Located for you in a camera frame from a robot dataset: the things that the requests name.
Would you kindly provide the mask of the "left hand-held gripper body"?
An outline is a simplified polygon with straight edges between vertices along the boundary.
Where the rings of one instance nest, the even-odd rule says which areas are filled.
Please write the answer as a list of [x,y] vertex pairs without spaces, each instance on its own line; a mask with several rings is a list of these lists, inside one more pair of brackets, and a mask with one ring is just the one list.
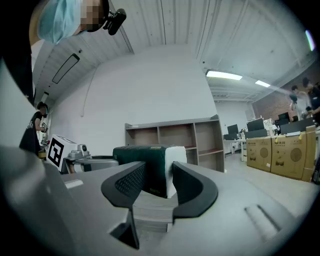
[[64,136],[53,134],[46,153],[46,160],[60,173],[73,173],[74,170],[70,165],[75,160],[89,156],[90,152],[85,144],[78,144]]

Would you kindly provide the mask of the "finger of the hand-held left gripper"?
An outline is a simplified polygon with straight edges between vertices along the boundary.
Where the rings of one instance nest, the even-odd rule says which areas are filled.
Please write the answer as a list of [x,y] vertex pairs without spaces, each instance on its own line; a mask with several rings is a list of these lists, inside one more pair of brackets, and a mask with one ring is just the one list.
[[119,162],[112,156],[87,156],[73,161],[76,173],[107,169],[118,165]]

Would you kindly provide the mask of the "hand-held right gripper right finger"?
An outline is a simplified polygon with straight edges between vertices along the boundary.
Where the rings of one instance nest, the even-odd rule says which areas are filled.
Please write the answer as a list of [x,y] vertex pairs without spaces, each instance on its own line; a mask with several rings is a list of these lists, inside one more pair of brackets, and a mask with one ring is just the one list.
[[252,183],[175,161],[178,206],[157,256],[271,256],[297,228],[296,218]]

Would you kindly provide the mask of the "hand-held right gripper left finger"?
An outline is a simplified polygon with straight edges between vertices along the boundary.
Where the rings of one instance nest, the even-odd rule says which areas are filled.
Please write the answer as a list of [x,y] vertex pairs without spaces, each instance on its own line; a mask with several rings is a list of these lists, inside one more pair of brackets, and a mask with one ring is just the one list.
[[146,183],[145,162],[65,174],[62,180],[94,234],[113,237],[139,249],[133,204]]

